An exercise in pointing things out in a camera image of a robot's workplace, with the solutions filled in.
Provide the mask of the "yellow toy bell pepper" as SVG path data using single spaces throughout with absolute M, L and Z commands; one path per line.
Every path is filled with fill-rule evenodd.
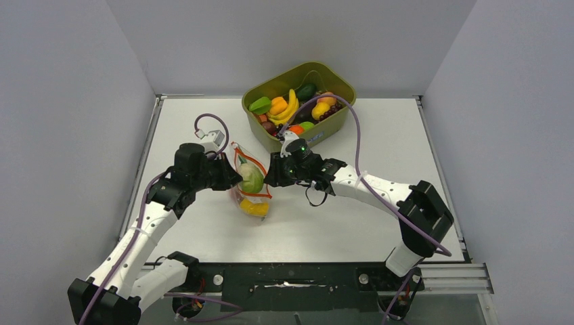
M 269 211 L 269 203 L 253 203 L 247 199 L 244 199 L 240 202 L 239 208 L 247 215 L 264 218 Z

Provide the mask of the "clear zip bag orange zipper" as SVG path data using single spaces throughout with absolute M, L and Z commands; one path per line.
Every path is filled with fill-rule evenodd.
M 271 208 L 272 195 L 265 184 L 267 169 L 264 164 L 238 142 L 229 145 L 231 166 L 242 181 L 230 190 L 230 197 L 238 210 L 252 219 L 263 222 Z

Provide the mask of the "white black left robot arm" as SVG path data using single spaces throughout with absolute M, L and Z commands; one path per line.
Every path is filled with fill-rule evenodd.
M 223 152 L 180 145 L 174 163 L 146 186 L 139 215 L 112 252 L 86 279 L 75 279 L 68 299 L 76 324 L 138 324 L 142 313 L 185 283 L 195 258 L 181 253 L 140 271 L 162 237 L 206 189 L 226 191 L 242 181 Z

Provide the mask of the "green toy cabbage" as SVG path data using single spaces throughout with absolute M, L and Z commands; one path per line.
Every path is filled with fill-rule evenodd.
M 258 166 L 249 163 L 237 168 L 237 172 L 242 176 L 243 181 L 240 188 L 248 194 L 258 194 L 264 185 L 264 175 Z

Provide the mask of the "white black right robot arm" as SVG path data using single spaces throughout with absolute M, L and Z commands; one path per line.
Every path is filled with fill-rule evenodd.
M 305 140 L 295 139 L 288 141 L 281 151 L 270 154 L 264 182 L 275 188 L 299 185 L 331 196 L 352 198 L 396 217 L 401 242 L 380 271 L 387 288 L 399 288 L 407 281 L 407 273 L 425 258 L 448 254 L 440 244 L 454 224 L 454 217 L 427 181 L 412 185 L 359 173 L 342 160 L 322 158 Z

